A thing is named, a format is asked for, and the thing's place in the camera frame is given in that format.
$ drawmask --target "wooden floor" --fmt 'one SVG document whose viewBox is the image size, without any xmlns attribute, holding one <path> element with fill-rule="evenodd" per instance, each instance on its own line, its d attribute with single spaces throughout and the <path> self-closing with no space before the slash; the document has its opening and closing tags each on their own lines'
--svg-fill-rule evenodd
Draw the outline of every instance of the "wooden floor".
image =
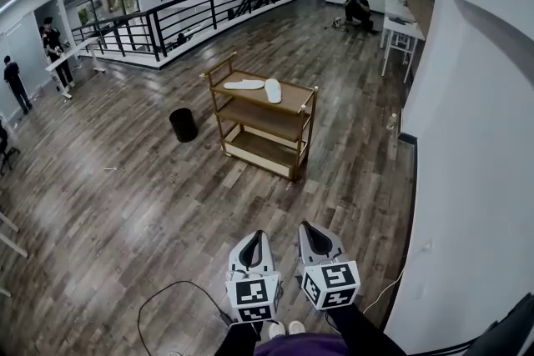
<svg viewBox="0 0 534 356">
<path fill-rule="evenodd" d="M 338 233 L 358 263 L 360 307 L 399 273 L 408 234 L 413 152 L 385 126 L 399 112 L 402 70 L 380 76 L 380 35 L 325 29 L 340 8 L 299 0 L 232 29 L 157 73 L 107 64 L 78 70 L 73 100 L 43 95 L 18 126 L 22 155 L 0 179 L 0 346 L 8 355 L 141 355 L 139 306 L 178 279 L 206 287 L 229 309 L 230 249 L 262 228 L 283 276 L 280 316 L 332 332 L 295 280 L 303 219 Z M 375 21 L 381 27 L 380 17 Z M 210 65 L 235 65 L 319 86 L 310 161 L 298 183 L 224 156 L 211 110 Z M 180 144 L 169 125 L 193 110 L 199 136 Z M 116 167 L 116 171 L 104 171 Z M 379 324 L 390 293 L 367 315 Z M 198 290 L 180 285 L 146 307 L 153 354 L 211 354 L 226 327 Z"/>
</svg>

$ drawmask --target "white desk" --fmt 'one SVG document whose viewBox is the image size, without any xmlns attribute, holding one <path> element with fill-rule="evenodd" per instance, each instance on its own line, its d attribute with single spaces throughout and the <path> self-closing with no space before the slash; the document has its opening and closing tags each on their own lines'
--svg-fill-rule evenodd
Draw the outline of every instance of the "white desk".
<svg viewBox="0 0 534 356">
<path fill-rule="evenodd" d="M 405 6 L 403 3 L 397 2 L 396 0 L 385 0 L 384 8 L 384 21 L 387 17 L 400 18 L 409 23 L 414 23 L 416 18 L 410 9 Z M 386 30 L 382 28 L 382 37 L 380 39 L 380 48 L 384 47 Z"/>
<path fill-rule="evenodd" d="M 425 36 L 423 36 L 423 32 L 419 28 L 418 23 L 406 23 L 404 25 L 395 23 L 391 21 L 391 18 L 384 17 L 384 31 L 389 32 L 389 36 L 387 38 L 387 46 L 385 48 L 385 59 L 384 59 L 384 67 L 382 68 L 382 76 L 384 76 L 385 73 L 385 66 L 387 65 L 387 60 L 390 56 L 390 50 L 397 49 L 398 51 L 402 51 L 405 53 L 405 60 L 406 60 L 406 54 L 410 55 L 410 62 L 408 63 L 408 68 L 406 69 L 406 74 L 404 76 L 404 83 L 406 83 L 406 79 L 408 78 L 408 72 L 410 71 L 411 62 L 414 59 L 414 52 L 417 48 L 417 41 L 418 40 L 425 40 Z M 402 41 L 400 36 L 406 36 L 407 39 L 405 41 Z"/>
<path fill-rule="evenodd" d="M 52 79 L 56 82 L 59 89 L 61 90 L 61 94 L 68 99 L 71 99 L 73 96 L 68 94 L 65 90 L 65 87 L 61 83 L 61 79 L 58 76 L 58 73 L 56 72 L 56 67 L 58 67 L 60 64 L 63 64 L 65 61 L 67 61 L 69 58 L 73 57 L 77 53 L 79 53 L 82 49 L 85 49 L 88 45 L 89 49 L 91 50 L 91 55 L 93 56 L 93 69 L 95 72 L 101 72 L 104 73 L 106 70 L 105 68 L 102 68 L 100 63 L 98 62 L 98 59 L 96 55 L 94 54 L 93 44 L 98 40 L 98 38 L 89 38 L 81 42 L 79 45 L 76 45 L 74 48 L 70 49 L 69 51 L 63 53 L 61 55 L 61 58 L 59 60 L 54 61 L 52 64 L 50 64 L 48 67 L 46 67 L 46 71 L 50 73 L 52 76 Z"/>
</svg>

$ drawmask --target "black trash can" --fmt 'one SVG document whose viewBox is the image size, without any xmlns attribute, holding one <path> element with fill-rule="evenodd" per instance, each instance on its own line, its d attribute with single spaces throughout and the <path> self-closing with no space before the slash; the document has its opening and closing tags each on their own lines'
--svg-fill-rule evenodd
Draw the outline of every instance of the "black trash can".
<svg viewBox="0 0 534 356">
<path fill-rule="evenodd" d="M 194 122 L 193 114 L 188 108 L 179 108 L 169 116 L 170 124 L 173 125 L 176 138 L 181 143 L 188 143 L 197 138 L 199 131 Z"/>
</svg>

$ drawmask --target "wooden cart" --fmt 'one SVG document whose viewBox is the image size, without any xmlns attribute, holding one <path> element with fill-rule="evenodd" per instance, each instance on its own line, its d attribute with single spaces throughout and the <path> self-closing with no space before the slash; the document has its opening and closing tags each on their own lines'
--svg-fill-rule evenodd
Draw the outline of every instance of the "wooden cart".
<svg viewBox="0 0 534 356">
<path fill-rule="evenodd" d="M 299 166 L 310 154 L 311 133 L 314 127 L 318 88 L 306 88 L 280 82 L 282 102 L 271 104 L 262 89 L 225 89 L 227 82 L 242 79 L 267 78 L 236 70 L 232 67 L 232 53 L 223 62 L 200 75 L 209 81 L 221 146 L 227 156 L 235 156 L 260 168 L 296 180 Z M 228 65 L 228 73 L 214 80 L 212 73 Z M 222 96 L 217 102 L 216 95 Z M 223 132 L 221 119 L 234 125 Z"/>
</svg>

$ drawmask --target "black sleeve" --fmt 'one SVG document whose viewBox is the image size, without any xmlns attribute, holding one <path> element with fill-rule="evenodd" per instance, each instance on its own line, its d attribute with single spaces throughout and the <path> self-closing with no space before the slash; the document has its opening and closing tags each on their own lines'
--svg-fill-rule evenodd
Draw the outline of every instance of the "black sleeve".
<svg viewBox="0 0 534 356">
<path fill-rule="evenodd" d="M 233 323 L 215 356 L 253 356 L 262 326 L 263 322 Z"/>
<path fill-rule="evenodd" d="M 373 325 L 351 304 L 331 308 L 328 314 L 345 340 L 350 354 L 358 356 L 406 356 L 395 342 Z"/>
</svg>

